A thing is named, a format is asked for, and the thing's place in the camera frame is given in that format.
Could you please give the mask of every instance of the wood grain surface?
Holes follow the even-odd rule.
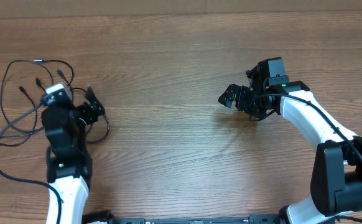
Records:
[[[0,85],[12,60],[61,59],[75,68],[73,85],[92,84],[106,107],[112,131],[88,148],[94,166],[85,213],[245,217],[307,196],[315,154],[293,125],[277,115],[251,123],[217,103],[229,84],[248,84],[243,71],[278,56],[291,80],[304,81],[362,136],[362,11],[0,20]],[[56,82],[56,68],[70,75],[47,66]],[[10,119],[31,108],[18,86],[36,101],[42,94],[35,77],[50,85],[40,67],[11,67]],[[0,113],[0,130],[5,125]],[[101,120],[88,138],[105,127]],[[21,147],[0,147],[0,167],[45,181],[48,145],[39,133]],[[47,189],[0,176],[0,223],[45,223],[47,206]]]
[[[0,0],[0,19],[362,10],[362,0]]]

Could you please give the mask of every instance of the wire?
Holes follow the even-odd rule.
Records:
[[[59,63],[62,63],[64,65],[68,66],[70,68],[70,71],[72,72],[72,77],[70,77],[69,82],[67,81],[67,79],[65,77],[63,77],[63,79],[68,83],[68,86],[70,86],[70,84],[72,84],[73,78],[75,77],[75,71],[73,71],[72,66],[70,66],[67,62],[64,62],[63,60],[47,60],[47,62],[59,62]]]
[[[2,95],[3,95],[3,92],[4,92],[4,82],[6,81],[6,77],[7,77],[7,73],[8,73],[8,70],[9,70],[9,67],[13,64],[13,63],[16,63],[16,62],[27,62],[27,63],[32,63],[34,65],[38,65],[42,68],[44,68],[50,75],[50,78],[51,78],[51,85],[54,84],[54,79],[52,77],[52,74],[50,72],[50,70],[45,67],[44,65],[40,64],[40,63],[36,63],[36,62],[33,62],[33,61],[30,61],[30,60],[13,60],[12,62],[10,62],[10,64],[7,66],[7,69],[6,69],[6,72],[4,73],[4,76],[2,78],[2,82],[1,82],[1,89],[0,89],[0,109],[1,109],[1,113],[2,115],[4,116],[4,119],[7,121],[7,124],[10,123],[10,121],[8,120],[7,116],[6,116],[6,113],[4,112],[4,108],[2,106]],[[11,128],[19,131],[19,132],[22,132],[22,133],[31,133],[33,132],[34,130],[23,130],[23,129],[20,129],[20,128],[17,128],[15,126],[12,126]]]
[[[250,104],[247,106],[247,108],[250,108],[256,100],[258,100],[260,98],[268,97],[268,96],[280,96],[280,97],[285,97],[285,98],[291,98],[293,100],[297,100],[297,101],[303,102],[303,103],[311,106],[329,124],[329,126],[334,130],[334,132],[336,132],[344,140],[344,142],[346,142],[347,145],[350,148],[352,148],[354,153],[358,156],[358,160],[360,161],[360,163],[362,165],[361,153],[357,150],[357,148],[355,148],[355,146],[351,143],[351,141],[343,133],[341,133],[341,131],[332,123],[332,121],[330,121],[330,119],[325,115],[325,113],[321,109],[319,109],[317,106],[312,104],[311,101],[307,101],[305,99],[301,99],[296,96],[273,93],[273,94],[265,94],[265,95],[257,96],[255,99],[253,99],[252,102],[250,102]],[[360,218],[354,218],[354,217],[349,217],[349,216],[345,216],[345,215],[336,215],[332,218],[332,220],[327,220],[325,223],[328,223],[329,221],[333,221],[333,220],[338,220],[338,219],[345,219],[345,220],[351,220],[351,221],[362,223],[362,219],[360,219]]]
[[[0,139],[2,137],[2,135],[15,123],[17,123],[18,121],[22,120],[23,118],[25,118],[27,115],[37,111],[37,109],[39,109],[42,106],[41,103],[39,103],[35,108],[29,110],[28,112],[24,113],[23,115],[21,115],[20,117],[18,117],[17,119],[15,119],[14,121],[11,121],[3,130],[1,130],[0,132]],[[53,188],[51,185],[45,183],[45,182],[41,182],[41,181],[37,181],[37,180],[27,180],[27,179],[20,179],[17,177],[12,177],[6,173],[4,173],[1,169],[0,169],[0,175],[2,175],[3,177],[10,179],[10,180],[15,180],[18,182],[24,182],[24,183],[30,183],[30,184],[37,184],[37,185],[41,185],[44,186],[50,190],[52,190],[52,192],[55,194],[55,196],[57,196],[57,200],[58,200],[58,216],[57,216],[57,224],[60,224],[60,219],[61,219],[61,211],[62,211],[62,199],[61,196],[59,195],[58,191]]]
[[[262,121],[266,118],[268,118],[271,114],[273,114],[275,112],[275,110],[272,110],[271,112],[269,112],[268,114],[266,114],[265,116],[263,116],[262,118],[258,118],[258,119],[251,119],[253,117],[253,115],[250,115],[249,116],[249,121],[252,121],[252,122],[257,122],[257,121]]]
[[[61,74],[59,74],[66,82],[67,82],[67,85],[69,86],[69,89],[72,93],[72,102],[73,102],[73,99],[74,99],[74,94],[73,94],[73,90],[81,90],[81,91],[84,91],[86,92],[86,90],[82,89],[82,88],[72,88],[72,86],[70,85],[73,81],[73,78],[75,76],[75,73],[73,71],[73,68],[72,66],[70,66],[68,63],[64,62],[64,61],[61,61],[61,60],[34,60],[34,61],[30,61],[30,60],[14,60],[12,61],[8,66],[7,66],[7,69],[6,69],[6,72],[4,73],[4,76],[3,76],[3,79],[2,79],[2,83],[1,83],[1,89],[0,89],[0,108],[1,108],[1,112],[4,116],[4,119],[7,121],[8,125],[0,132],[0,139],[2,138],[18,138],[18,137],[24,137],[26,136],[26,138],[19,142],[19,143],[16,143],[16,144],[5,144],[5,143],[0,143],[0,146],[7,146],[7,147],[16,147],[16,146],[20,146],[22,144],[24,144],[27,140],[29,140],[29,138],[33,135],[33,134],[36,134],[38,133],[39,131],[43,130],[44,127],[42,126],[41,128],[35,130],[35,127],[37,125],[37,110],[42,106],[42,104],[38,104],[37,106],[35,106],[35,103],[33,102],[32,98],[26,93],[25,89],[23,87],[19,87],[20,91],[23,92],[23,94],[25,94],[25,96],[28,98],[28,100],[32,103],[34,109],[28,111],[27,113],[23,114],[22,116],[18,117],[17,119],[15,119],[14,121],[9,121],[8,120],[8,117],[6,116],[5,112],[4,112],[4,108],[2,106],[2,96],[3,96],[3,93],[4,93],[4,83],[5,83],[5,79],[6,79],[6,76],[7,76],[7,73],[8,73],[8,70],[10,68],[10,66],[13,64],[13,63],[16,63],[16,62],[28,62],[28,63],[33,63],[35,65],[38,65],[42,68],[44,68],[50,75],[50,78],[51,78],[51,84],[53,85],[53,76],[50,72],[50,70],[45,67],[44,65],[42,65],[41,63],[47,63],[47,62],[59,62],[59,63],[63,63],[65,64],[66,66],[68,66],[70,68],[70,70],[72,71],[72,77],[71,79],[68,81],[65,76],[63,75],[63,73],[61,72]],[[41,81],[36,78],[36,84],[43,90],[45,91],[44,87],[41,85]],[[27,130],[23,130],[23,129],[19,129],[17,127],[14,126],[15,123],[17,123],[18,121],[22,120],[23,118],[25,118],[26,116],[28,116],[29,114],[31,113],[35,113],[35,121],[34,121],[34,125],[33,125],[33,128],[32,130],[30,131],[27,131]],[[90,144],[94,144],[94,143],[98,143],[98,142],[101,142],[102,140],[104,140],[108,134],[109,134],[109,130],[110,130],[110,126],[109,126],[109,120],[108,118],[106,117],[106,115],[104,114],[104,118],[106,120],[106,124],[107,124],[107,132],[106,134],[99,140],[96,140],[96,141],[88,141],[87,143],[90,143]],[[16,131],[20,131],[22,132],[23,134],[13,134],[13,135],[8,135],[8,136],[3,136],[3,134],[9,129],[9,128],[12,128],[12,129],[15,129]],[[86,134],[88,134],[91,129],[93,128],[93,125],[90,125],[90,127],[88,128],[88,130],[86,131]],[[0,169],[0,174],[5,177],[5,178],[8,178],[10,180],[15,180],[15,181],[18,181],[18,182],[26,182],[26,183],[31,183],[31,184],[37,184],[37,185],[43,185],[47,188],[49,188],[50,190],[52,190],[54,192],[54,194],[56,195],[57,197],[57,200],[58,200],[58,217],[57,217],[57,224],[60,223],[60,217],[61,217],[61,211],[62,211],[62,200],[60,198],[60,195],[59,193],[55,190],[55,188],[53,188],[51,185],[45,183],[45,182],[40,182],[40,181],[36,181],[36,180],[27,180],[27,179],[20,179],[20,178],[16,178],[16,177],[12,177],[10,175],[7,175],[5,174],[1,169]]]
[[[21,92],[23,92],[23,94],[27,97],[27,99],[32,103],[33,107],[35,107],[35,103],[33,102],[32,98],[26,93],[25,89],[23,87],[19,87],[19,89],[21,90]],[[34,124],[33,124],[33,128],[32,128],[32,132],[34,131],[34,129],[36,128],[37,125],[37,111],[35,112],[35,119],[34,119]],[[32,136],[30,133],[29,134],[25,134],[25,136],[27,136],[23,141],[16,143],[16,144],[4,144],[4,143],[0,143],[0,146],[6,146],[6,147],[17,147],[20,146],[22,144],[24,144],[27,140],[29,140],[29,138]]]
[[[262,82],[262,90],[264,91],[264,93],[267,93],[267,81],[269,80],[269,77],[265,78],[264,81]]]
[[[106,137],[108,136],[109,134],[109,131],[111,130],[111,126],[109,125],[109,120],[108,118],[106,117],[106,114],[104,114],[104,118],[105,118],[105,121],[106,121],[106,133],[105,135],[99,139],[99,140],[96,140],[96,141],[87,141],[88,144],[96,144],[96,143],[99,143],[101,141],[103,141],[104,139],[106,139]]]

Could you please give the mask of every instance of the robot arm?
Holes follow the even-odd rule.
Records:
[[[299,97],[303,100],[310,101],[312,104],[320,108],[332,123],[339,128],[349,140],[353,139],[356,134],[349,129],[344,128],[330,114],[328,114],[315,100],[310,91],[293,91],[289,95]],[[334,132],[329,124],[315,111],[311,106],[303,102],[293,100],[291,98],[282,97],[280,102],[280,113],[288,121],[290,121],[310,143],[312,149],[317,151],[317,146],[327,140],[342,142],[342,138]]]
[[[273,112],[282,115],[302,133],[316,153],[311,195],[282,209],[276,223],[316,224],[335,215],[361,211],[362,164],[349,144],[352,143],[362,156],[362,137],[332,118],[302,81],[290,82],[281,58],[259,62],[246,72],[246,76],[251,79],[249,87],[232,84],[218,101],[229,108],[235,101],[235,107],[250,114],[250,119],[257,118],[255,121],[265,119]],[[313,105],[350,142],[344,142]],[[356,166],[356,170],[345,173],[344,160]]]
[[[86,125],[104,115],[102,104],[91,87],[85,98],[90,104],[73,105],[68,87],[59,83],[46,89],[41,102],[47,106],[42,112],[45,135],[50,141],[47,149],[47,181],[62,199],[60,223],[109,223],[107,217],[83,220],[83,209],[90,190],[93,161],[86,150]],[[46,224],[54,224],[58,216],[58,200],[50,191],[50,205]]]

